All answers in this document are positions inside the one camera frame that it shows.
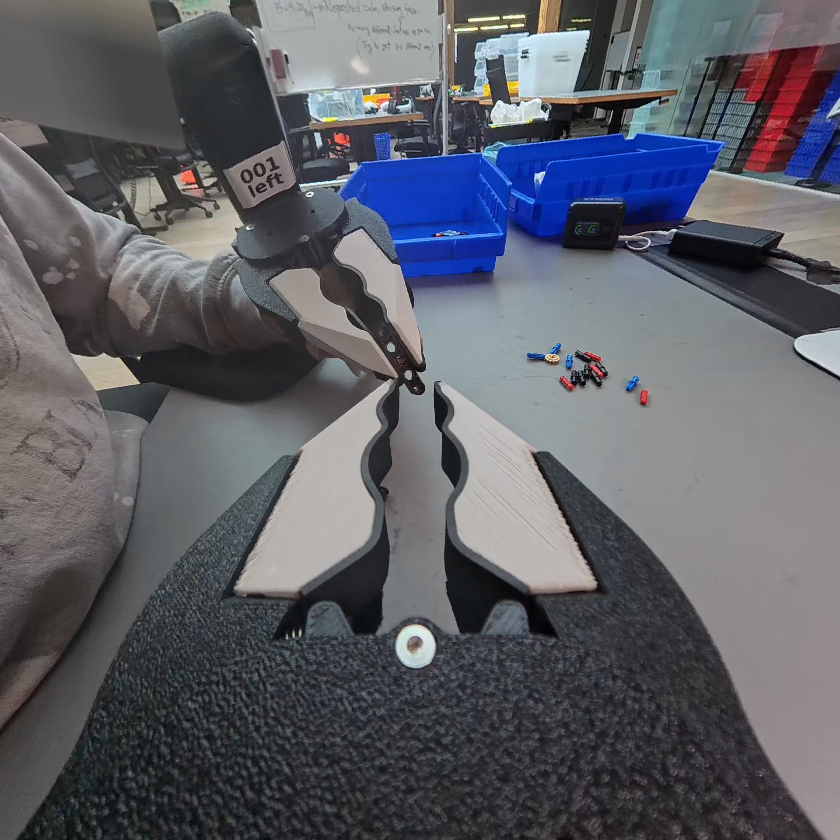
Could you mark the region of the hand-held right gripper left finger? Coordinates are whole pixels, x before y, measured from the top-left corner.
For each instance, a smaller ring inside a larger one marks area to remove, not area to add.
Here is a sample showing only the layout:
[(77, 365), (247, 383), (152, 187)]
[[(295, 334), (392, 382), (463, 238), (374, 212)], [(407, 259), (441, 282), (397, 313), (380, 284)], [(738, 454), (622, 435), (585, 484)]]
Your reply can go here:
[(382, 383), (298, 451), (234, 584), (240, 597), (377, 597), (390, 548), (381, 486), (400, 388)]

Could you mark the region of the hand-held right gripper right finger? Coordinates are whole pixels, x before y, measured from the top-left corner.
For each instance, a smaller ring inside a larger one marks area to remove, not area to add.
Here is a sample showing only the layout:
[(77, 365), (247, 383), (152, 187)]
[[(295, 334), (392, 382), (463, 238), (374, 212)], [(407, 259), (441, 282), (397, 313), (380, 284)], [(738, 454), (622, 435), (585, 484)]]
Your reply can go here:
[(597, 581), (537, 450), (451, 385), (434, 384), (446, 529), (457, 555), (524, 595), (595, 592)]

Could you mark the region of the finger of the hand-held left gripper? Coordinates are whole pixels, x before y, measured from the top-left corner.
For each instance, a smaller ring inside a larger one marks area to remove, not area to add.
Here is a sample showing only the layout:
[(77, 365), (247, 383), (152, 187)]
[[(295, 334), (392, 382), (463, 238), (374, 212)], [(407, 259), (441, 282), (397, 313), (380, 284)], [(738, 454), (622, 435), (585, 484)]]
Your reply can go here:
[(345, 307), (324, 294), (315, 269), (286, 269), (268, 285), (297, 318), (298, 329), (310, 345), (342, 360), (354, 375), (401, 377), (373, 337), (349, 319)]
[(391, 324), (416, 361), (424, 360), (424, 345), (401, 267), (359, 228), (344, 236), (332, 254), (339, 275), (353, 284), (353, 313), (367, 328), (376, 322)]

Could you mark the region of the black holed brick beam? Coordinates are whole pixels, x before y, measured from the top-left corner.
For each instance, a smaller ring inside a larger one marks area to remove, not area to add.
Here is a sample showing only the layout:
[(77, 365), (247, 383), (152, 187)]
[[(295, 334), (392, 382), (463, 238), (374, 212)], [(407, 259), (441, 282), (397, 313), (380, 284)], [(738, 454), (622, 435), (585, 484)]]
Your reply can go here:
[(391, 363), (398, 384), (415, 396), (423, 395), (426, 386), (421, 374), (426, 371), (425, 361), (414, 359), (407, 344), (387, 322), (376, 322), (371, 328), (371, 335)]

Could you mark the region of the black desk mat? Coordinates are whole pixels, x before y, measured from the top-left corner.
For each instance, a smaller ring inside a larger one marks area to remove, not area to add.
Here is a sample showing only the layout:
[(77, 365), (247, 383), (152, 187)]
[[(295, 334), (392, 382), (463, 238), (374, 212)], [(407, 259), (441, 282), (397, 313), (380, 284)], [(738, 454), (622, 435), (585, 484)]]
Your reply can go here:
[(641, 257), (793, 339), (839, 328), (838, 286), (817, 286), (771, 266), (730, 267), (671, 255), (664, 246)]

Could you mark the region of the small blue storage bin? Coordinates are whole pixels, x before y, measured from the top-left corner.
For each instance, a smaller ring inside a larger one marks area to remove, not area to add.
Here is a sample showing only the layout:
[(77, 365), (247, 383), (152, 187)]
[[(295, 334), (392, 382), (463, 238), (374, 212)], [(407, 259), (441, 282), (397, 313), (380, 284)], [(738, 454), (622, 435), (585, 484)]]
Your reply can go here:
[(339, 194), (384, 219), (407, 279), (489, 274), (505, 253), (511, 182), (482, 154), (365, 162)]

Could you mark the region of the black office chair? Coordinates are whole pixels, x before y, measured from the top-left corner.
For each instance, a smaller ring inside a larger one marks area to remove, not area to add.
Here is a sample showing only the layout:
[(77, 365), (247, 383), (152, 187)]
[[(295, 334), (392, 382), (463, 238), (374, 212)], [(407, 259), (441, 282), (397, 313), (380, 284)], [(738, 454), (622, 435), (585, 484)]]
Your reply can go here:
[[(196, 208), (201, 210), (205, 217), (213, 217), (213, 211), (220, 209), (218, 200), (207, 195), (203, 180), (197, 172), (196, 157), (189, 148), (172, 150), (146, 145), (144, 151), (164, 197), (163, 203), (150, 207), (155, 221), (164, 222), (169, 227), (173, 224), (172, 215), (176, 211), (188, 212)], [(184, 172), (195, 176), (196, 189), (191, 192), (184, 192), (179, 186), (178, 179)]]

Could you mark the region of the scatter of small brick pins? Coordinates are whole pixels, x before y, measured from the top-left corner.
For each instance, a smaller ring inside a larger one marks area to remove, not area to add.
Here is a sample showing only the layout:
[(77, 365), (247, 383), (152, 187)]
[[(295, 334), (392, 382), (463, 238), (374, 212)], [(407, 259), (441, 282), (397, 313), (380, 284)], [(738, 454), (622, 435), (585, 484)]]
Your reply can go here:
[(586, 386), (591, 385), (595, 389), (603, 388), (604, 384), (610, 379), (611, 374), (606, 368), (603, 357), (597, 353), (584, 350), (573, 350), (566, 354), (561, 351), (564, 349), (562, 343), (554, 344), (550, 350), (541, 351), (527, 351), (526, 359), (529, 362), (544, 363), (543, 356), (548, 353), (555, 353), (561, 357), (559, 364), (548, 364), (562, 368), (561, 373), (558, 374), (558, 383), (563, 389), (569, 393), (574, 391), (581, 391)]

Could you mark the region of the white plastic bags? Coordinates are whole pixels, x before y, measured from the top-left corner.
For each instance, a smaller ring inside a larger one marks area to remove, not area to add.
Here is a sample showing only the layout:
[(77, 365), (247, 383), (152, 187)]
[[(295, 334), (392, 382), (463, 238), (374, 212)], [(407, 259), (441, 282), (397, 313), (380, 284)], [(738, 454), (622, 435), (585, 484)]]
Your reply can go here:
[(508, 125), (545, 122), (549, 112), (540, 98), (531, 98), (519, 102), (494, 101), (489, 115), (489, 126), (496, 128)]

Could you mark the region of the black device green display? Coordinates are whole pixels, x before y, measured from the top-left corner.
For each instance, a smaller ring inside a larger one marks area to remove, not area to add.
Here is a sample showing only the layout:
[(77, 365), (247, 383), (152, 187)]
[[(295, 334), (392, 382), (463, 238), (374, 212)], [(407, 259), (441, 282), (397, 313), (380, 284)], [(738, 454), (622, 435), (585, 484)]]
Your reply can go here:
[(564, 249), (614, 250), (623, 227), (621, 197), (585, 198), (570, 204), (563, 228)]

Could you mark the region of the stack of clear containers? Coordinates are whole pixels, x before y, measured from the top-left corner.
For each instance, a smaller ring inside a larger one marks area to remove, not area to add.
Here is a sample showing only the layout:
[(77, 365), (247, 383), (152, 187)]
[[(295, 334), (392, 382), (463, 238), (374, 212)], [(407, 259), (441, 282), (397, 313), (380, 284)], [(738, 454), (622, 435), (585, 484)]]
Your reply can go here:
[(512, 96), (519, 94), (519, 42), (529, 36), (525, 30), (513, 29), (496, 38), (481, 40), (474, 51), (474, 80), (471, 93), (490, 95), (490, 70), (503, 69), (507, 88)]

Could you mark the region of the long blue storage bin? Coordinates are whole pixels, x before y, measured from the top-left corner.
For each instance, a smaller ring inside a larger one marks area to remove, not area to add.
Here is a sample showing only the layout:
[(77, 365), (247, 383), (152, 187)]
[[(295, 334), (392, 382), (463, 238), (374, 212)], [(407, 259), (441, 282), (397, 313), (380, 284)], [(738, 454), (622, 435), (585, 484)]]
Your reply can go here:
[(620, 198), (626, 224), (686, 217), (723, 146), (669, 134), (604, 134), (508, 145), (496, 166), (511, 182), (510, 219), (552, 237), (578, 201)]

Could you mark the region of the person's grey sweatshirt torso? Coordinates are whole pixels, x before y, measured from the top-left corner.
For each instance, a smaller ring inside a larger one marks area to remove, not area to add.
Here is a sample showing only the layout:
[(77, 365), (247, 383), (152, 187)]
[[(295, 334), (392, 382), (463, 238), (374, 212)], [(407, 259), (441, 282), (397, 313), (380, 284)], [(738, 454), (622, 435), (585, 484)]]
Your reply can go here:
[(126, 224), (2, 140), (1, 719), (84, 622), (130, 527), (146, 422), (108, 412), (72, 358), (151, 311), (123, 283)]

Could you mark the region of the white storage box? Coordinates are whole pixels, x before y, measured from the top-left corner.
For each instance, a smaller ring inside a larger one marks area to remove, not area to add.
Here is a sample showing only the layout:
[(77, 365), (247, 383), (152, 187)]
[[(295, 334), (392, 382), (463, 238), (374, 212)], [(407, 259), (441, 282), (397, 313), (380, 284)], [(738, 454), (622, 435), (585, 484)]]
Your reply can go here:
[(519, 97), (545, 100), (574, 92), (589, 38), (588, 29), (520, 38)]

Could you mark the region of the black power adapter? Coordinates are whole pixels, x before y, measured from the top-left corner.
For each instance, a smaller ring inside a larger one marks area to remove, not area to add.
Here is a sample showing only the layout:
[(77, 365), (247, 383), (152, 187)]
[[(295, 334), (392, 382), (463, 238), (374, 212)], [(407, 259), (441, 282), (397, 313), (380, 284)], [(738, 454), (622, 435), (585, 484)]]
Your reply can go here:
[(771, 256), (783, 237), (779, 230), (695, 220), (674, 232), (668, 253), (753, 268)]

